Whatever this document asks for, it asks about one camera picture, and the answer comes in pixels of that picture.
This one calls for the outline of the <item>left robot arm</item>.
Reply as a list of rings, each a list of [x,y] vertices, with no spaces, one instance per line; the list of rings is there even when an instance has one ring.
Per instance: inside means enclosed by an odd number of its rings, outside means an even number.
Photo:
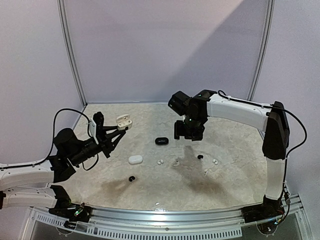
[[[127,130],[128,126],[101,125],[93,136],[80,140],[71,128],[64,128],[53,138],[55,155],[21,165],[1,164],[0,207],[45,207],[70,217],[75,211],[74,205],[59,184],[99,153],[110,157]]]

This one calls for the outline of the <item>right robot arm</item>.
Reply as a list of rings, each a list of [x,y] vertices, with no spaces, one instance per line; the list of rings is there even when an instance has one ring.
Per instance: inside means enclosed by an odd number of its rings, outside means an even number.
[[[267,161],[267,186],[258,207],[262,218],[283,212],[286,159],[290,128],[284,105],[275,101],[262,104],[227,96],[223,91],[202,90],[190,97],[182,91],[174,93],[168,106],[182,120],[174,123],[174,139],[181,137],[201,141],[208,118],[222,118],[251,126],[264,132],[262,152]]]

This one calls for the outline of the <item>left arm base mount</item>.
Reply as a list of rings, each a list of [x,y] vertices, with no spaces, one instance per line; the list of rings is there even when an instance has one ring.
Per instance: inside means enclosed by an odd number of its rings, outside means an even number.
[[[71,201],[57,201],[53,208],[48,212],[52,215],[66,218],[70,222],[84,222],[88,223],[92,216],[93,208],[86,205],[84,202],[81,204],[73,203]]]

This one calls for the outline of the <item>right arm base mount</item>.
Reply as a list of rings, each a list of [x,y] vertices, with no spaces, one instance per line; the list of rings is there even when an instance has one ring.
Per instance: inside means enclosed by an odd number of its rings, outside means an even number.
[[[260,204],[245,206],[241,208],[241,216],[244,222],[252,223],[272,219],[284,213],[284,207],[280,200],[264,198]]]

